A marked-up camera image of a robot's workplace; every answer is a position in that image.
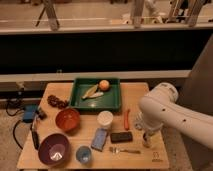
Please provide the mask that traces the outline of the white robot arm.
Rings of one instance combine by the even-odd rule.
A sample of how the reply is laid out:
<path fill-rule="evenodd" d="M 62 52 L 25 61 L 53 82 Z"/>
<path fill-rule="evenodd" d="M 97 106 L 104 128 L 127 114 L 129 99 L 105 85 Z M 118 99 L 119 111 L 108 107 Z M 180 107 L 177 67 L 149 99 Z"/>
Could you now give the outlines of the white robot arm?
<path fill-rule="evenodd" d="M 213 116 L 177 105 L 177 99 L 177 89 L 167 82 L 158 84 L 140 98 L 143 145 L 150 148 L 151 137 L 166 124 L 213 149 Z"/>

